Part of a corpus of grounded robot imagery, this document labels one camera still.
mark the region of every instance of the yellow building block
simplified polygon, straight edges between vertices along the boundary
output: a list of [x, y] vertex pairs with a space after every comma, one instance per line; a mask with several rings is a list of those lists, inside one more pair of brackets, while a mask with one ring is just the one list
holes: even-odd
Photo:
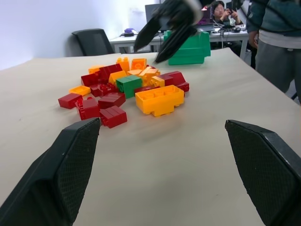
[[69, 90], [69, 93], [76, 93], [82, 96], [88, 95], [91, 93], [90, 87], [87, 86], [77, 86]]
[[126, 73], [130, 70], [130, 63], [128, 61], [128, 58], [118, 58], [116, 61], [117, 64], [120, 64], [121, 68], [123, 71], [125, 71]]
[[165, 86], [165, 80], [161, 79], [157, 76], [153, 76], [150, 78], [150, 85], [154, 85], [155, 87], [164, 87]]
[[136, 104], [144, 114], [161, 116], [174, 111], [184, 103], [184, 91], [174, 85], [151, 89], [135, 94]]
[[109, 82], [116, 85], [116, 80], [126, 77], [127, 73], [125, 71], [112, 73], [109, 77]]
[[146, 59], [133, 59], [132, 60], [132, 66], [131, 66], [131, 70], [144, 70], [146, 68]]
[[89, 74], [94, 74], [95, 72], [99, 71], [100, 68], [104, 67], [103, 65], [96, 65], [89, 68]]
[[142, 72], [142, 70], [137, 69], [137, 70], [132, 70], [132, 71], [128, 71], [127, 75], [139, 75]]
[[142, 86], [149, 86], [151, 85], [151, 78], [158, 75], [160, 75], [160, 71], [158, 69], [147, 67], [138, 75], [138, 77], [143, 81]]

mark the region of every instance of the table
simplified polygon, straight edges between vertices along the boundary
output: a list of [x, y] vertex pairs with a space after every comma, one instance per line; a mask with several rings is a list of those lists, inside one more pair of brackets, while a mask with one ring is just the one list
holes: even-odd
[[[115, 49], [115, 53], [120, 53], [120, 48], [131, 47], [134, 46], [135, 40], [137, 36], [132, 37], [118, 37], [112, 39], [110, 41], [111, 45]], [[246, 31], [241, 31], [240, 33], [233, 33], [233, 32], [225, 32], [223, 41], [242, 41], [241, 51], [240, 51], [240, 58], [244, 59], [246, 55], [246, 46], [248, 44], [248, 33]], [[219, 42], [222, 41], [221, 36], [219, 33], [211, 33], [210, 34], [210, 41], [211, 42]], [[163, 36], [156, 36], [150, 42], [150, 46], [160, 46], [163, 43]]]
[[[155, 53], [130, 54], [152, 64]], [[79, 120], [57, 99], [92, 65], [120, 54], [34, 59], [0, 71], [0, 203], [59, 132]], [[277, 132], [301, 155], [300, 107], [230, 49], [179, 70], [190, 83], [170, 115], [144, 115], [127, 100], [128, 122], [101, 127], [91, 178], [74, 226], [263, 226], [235, 165], [224, 124], [235, 119]]]

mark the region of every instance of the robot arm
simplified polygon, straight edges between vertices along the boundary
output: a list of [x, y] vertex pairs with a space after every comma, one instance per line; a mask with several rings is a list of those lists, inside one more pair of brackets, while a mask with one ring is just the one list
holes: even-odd
[[[214, 0], [165, 0], [164, 3], [153, 14], [153, 18], [139, 32], [135, 41], [134, 51], [147, 46], [156, 33], [160, 30], [160, 18], [169, 18], [168, 26], [174, 32], [162, 44], [156, 63], [163, 62], [171, 58], [181, 47], [181, 45], [197, 30], [193, 27], [198, 23], [203, 13], [203, 6], [210, 5]], [[244, 0], [232, 0], [235, 8], [239, 9]]]

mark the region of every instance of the green building block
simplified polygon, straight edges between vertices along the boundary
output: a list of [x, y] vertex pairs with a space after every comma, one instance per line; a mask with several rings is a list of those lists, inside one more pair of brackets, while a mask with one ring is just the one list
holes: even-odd
[[[171, 31], [164, 33], [164, 41]], [[169, 60], [169, 65], [191, 65], [204, 63], [205, 57], [211, 56], [210, 36], [207, 32], [198, 32], [189, 37]]]
[[130, 75], [116, 80], [117, 88], [126, 95], [126, 99], [134, 97], [134, 90], [142, 87], [142, 79], [135, 75]]

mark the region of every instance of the pile of building blocks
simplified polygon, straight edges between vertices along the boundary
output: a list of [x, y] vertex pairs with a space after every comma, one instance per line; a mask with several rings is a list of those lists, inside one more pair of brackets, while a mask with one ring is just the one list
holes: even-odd
[[[76, 107], [81, 120], [99, 117], [104, 126], [113, 128], [127, 122], [127, 113], [120, 107], [129, 98], [144, 114], [154, 116], [170, 114], [175, 106], [184, 103], [189, 83], [181, 72], [161, 72], [147, 65], [146, 59], [118, 58], [116, 64], [97, 65], [81, 77], [81, 85], [59, 98], [63, 108]], [[83, 97], [91, 94], [94, 97]]]
[[[164, 41], [171, 31], [164, 32]], [[205, 57], [211, 56], [210, 35], [208, 32], [197, 32], [189, 37], [179, 50], [168, 60], [169, 65], [203, 64]]]

